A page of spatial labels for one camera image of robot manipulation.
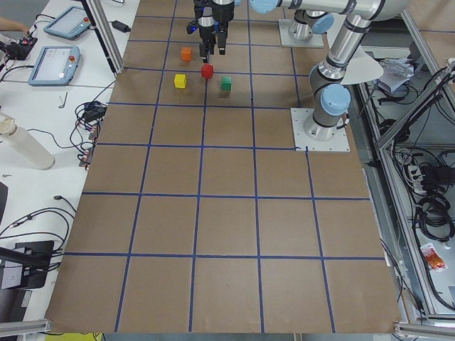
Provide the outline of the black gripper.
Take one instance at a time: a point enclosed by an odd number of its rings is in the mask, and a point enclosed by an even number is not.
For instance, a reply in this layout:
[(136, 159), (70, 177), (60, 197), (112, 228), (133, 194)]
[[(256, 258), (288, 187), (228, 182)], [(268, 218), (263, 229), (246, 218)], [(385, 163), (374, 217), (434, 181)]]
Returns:
[(226, 54), (228, 26), (234, 18), (235, 1), (194, 1), (195, 18), (198, 21), (202, 43), (199, 44), (200, 58), (208, 62), (210, 45), (218, 35), (219, 54)]

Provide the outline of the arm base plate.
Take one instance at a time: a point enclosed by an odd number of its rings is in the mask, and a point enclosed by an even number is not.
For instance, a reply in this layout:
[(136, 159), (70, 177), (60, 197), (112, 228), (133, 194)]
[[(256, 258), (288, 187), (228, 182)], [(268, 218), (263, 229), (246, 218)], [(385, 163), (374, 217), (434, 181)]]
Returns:
[(313, 108), (291, 108), (291, 123), (296, 151), (350, 152), (350, 146), (339, 119), (333, 127), (318, 126), (313, 118)]
[(283, 47), (324, 47), (322, 35), (314, 33), (306, 24), (298, 23), (294, 19), (279, 19), (278, 27)]

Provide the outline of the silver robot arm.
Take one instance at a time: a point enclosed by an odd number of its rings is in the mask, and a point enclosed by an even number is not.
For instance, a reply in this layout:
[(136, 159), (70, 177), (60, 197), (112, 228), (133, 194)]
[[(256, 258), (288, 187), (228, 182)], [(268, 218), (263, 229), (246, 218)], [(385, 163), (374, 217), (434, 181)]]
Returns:
[(325, 34), (333, 25), (334, 17), (324, 11), (296, 10), (288, 29), (289, 36), (296, 40), (308, 40), (313, 34)]
[[(199, 32), (203, 60), (215, 49), (225, 54), (228, 26), (238, 5), (239, 1), (194, 1), (195, 18), (186, 30)], [(335, 13), (345, 17), (326, 59), (310, 72), (316, 102), (313, 114), (304, 122), (305, 134), (310, 139), (320, 142), (332, 139), (338, 120), (348, 111), (350, 93), (342, 82), (372, 22), (389, 20), (407, 5), (407, 1), (251, 1), (253, 10), (261, 14), (280, 6), (295, 10), (314, 33), (326, 33)]]

